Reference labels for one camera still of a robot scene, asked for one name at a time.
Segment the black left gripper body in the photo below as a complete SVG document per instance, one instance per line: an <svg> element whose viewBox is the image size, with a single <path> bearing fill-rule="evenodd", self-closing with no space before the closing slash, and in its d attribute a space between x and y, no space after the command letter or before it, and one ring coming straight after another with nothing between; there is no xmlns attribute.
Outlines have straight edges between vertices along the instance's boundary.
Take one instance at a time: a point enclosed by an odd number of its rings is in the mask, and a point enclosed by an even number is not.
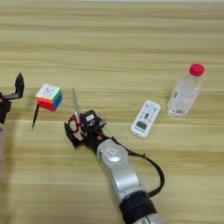
<svg viewBox="0 0 224 224"><path fill-rule="evenodd" d="M0 123L4 123L7 114L11 110L11 101L17 98L17 94L2 95L0 93Z"/></svg>

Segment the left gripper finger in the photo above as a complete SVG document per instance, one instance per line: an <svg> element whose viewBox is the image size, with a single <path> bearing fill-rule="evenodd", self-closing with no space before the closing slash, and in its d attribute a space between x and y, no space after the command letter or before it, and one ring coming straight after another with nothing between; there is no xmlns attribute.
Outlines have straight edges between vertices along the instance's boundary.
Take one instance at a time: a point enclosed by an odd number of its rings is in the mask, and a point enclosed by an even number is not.
<svg viewBox="0 0 224 224"><path fill-rule="evenodd" d="M17 78L16 78L15 88L16 88L15 93L18 95L19 98L22 98L23 93L24 93L24 89L25 89L25 84L24 84L23 75L21 73L19 73Z"/></svg>

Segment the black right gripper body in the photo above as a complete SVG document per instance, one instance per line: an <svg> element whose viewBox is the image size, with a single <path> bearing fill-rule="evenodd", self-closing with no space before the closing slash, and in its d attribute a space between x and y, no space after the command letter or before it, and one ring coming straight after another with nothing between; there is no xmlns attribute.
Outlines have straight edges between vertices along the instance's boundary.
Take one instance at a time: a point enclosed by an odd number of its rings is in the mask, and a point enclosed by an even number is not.
<svg viewBox="0 0 224 224"><path fill-rule="evenodd" d="M75 148L85 144L94 153L97 152L97 148L103 140L102 136L98 135L93 129L79 129L73 133Z"/></svg>

